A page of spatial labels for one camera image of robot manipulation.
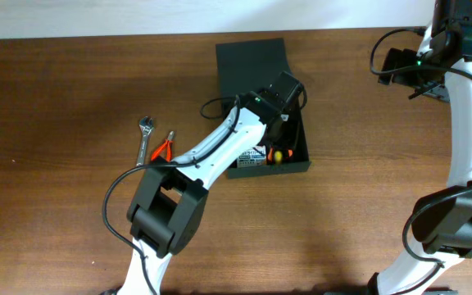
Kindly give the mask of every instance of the brown table surface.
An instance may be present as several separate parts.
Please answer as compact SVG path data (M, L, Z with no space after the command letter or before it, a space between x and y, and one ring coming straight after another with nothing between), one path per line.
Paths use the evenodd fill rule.
M285 38L306 85L308 172L212 187L164 290L265 292L366 284L402 251L419 197L445 188L449 105L377 84L368 57L387 29L0 40L0 293L97 294L122 284L132 250L103 226L102 198L134 166L138 120L150 150L175 130L175 155L218 124L198 108L217 91L215 44ZM382 46L416 48L402 34ZM141 174L113 195L125 213ZM436 286L472 294L472 260Z

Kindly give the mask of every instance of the white background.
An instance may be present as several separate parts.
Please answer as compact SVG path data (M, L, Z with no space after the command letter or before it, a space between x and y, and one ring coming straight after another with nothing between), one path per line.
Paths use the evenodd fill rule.
M0 0L0 39L427 25L434 0Z

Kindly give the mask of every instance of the black box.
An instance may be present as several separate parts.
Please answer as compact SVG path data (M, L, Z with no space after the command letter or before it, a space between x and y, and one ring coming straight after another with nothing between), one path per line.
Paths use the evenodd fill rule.
M268 87L282 71L291 73L283 39L216 44L216 59L221 97ZM230 105L222 104L222 111L225 113L228 107ZM229 179L307 171L311 161L299 109L297 102L295 116L299 118L300 129L293 161L281 165L245 168L237 168L235 161L227 169Z

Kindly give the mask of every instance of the yellow object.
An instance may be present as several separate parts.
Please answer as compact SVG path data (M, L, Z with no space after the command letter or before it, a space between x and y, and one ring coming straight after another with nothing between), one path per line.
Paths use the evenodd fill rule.
M282 163L282 160L284 159L284 155L280 151L275 152L275 163L276 165L279 165Z

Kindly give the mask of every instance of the wrench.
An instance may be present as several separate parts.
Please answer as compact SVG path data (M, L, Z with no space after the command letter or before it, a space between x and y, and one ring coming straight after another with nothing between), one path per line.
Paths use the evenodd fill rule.
M136 166L141 166L145 163L145 155L147 154L148 139L151 137L151 132L154 130L152 118L147 116L139 121L139 128L141 129L141 145L139 146L138 162Z

